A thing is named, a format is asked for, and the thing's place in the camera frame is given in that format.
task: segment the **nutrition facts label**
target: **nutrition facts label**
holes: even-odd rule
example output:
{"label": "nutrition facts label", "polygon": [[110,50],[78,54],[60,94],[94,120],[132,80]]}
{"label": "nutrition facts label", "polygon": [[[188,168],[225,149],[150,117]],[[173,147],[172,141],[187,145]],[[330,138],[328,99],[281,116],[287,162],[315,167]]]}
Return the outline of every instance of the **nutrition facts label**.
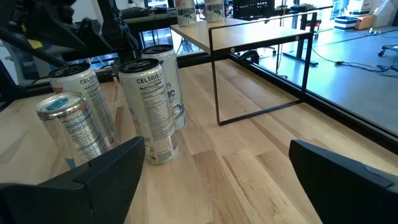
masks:
{"label": "nutrition facts label", "polygon": [[170,136],[173,121],[169,111],[165,83],[159,80],[150,85],[140,86],[142,102],[154,141]]}
{"label": "nutrition facts label", "polygon": [[96,128],[91,111],[87,107],[60,121],[83,162],[106,152],[104,139]]}
{"label": "nutrition facts label", "polygon": [[84,94],[96,120],[98,121],[98,126],[103,132],[104,137],[109,141],[110,144],[113,144],[114,139],[112,134],[116,130],[115,125],[113,125],[111,113],[106,105],[98,79],[94,78],[91,82],[92,83],[89,85],[84,86]]}

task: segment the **aluminum can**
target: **aluminum can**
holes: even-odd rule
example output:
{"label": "aluminum can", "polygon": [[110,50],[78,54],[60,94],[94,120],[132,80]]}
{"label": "aluminum can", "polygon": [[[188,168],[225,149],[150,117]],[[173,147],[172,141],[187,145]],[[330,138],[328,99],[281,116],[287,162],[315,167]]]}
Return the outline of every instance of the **aluminum can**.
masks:
{"label": "aluminum can", "polygon": [[182,102],[180,78],[178,76],[177,58],[173,45],[156,45],[142,50],[142,58],[156,58],[159,60],[163,76],[166,82],[167,96],[172,110],[174,129],[183,129],[187,122],[185,120],[185,107]]}
{"label": "aluminum can", "polygon": [[224,21],[224,2],[223,0],[205,0],[206,21],[221,22]]}
{"label": "aluminum can", "polygon": [[51,71],[49,77],[56,94],[68,91],[79,91],[84,94],[109,149],[120,143],[100,83],[90,64],[79,63],[61,67]]}
{"label": "aluminum can", "polygon": [[108,150],[82,93],[51,96],[36,112],[71,169]]}
{"label": "aluminum can", "polygon": [[193,0],[176,0],[177,20],[181,27],[193,26],[197,23],[195,2]]}
{"label": "aluminum can", "polygon": [[145,58],[126,62],[119,67],[119,79],[136,134],[144,137],[147,161],[170,162],[178,154],[178,145],[159,61]]}

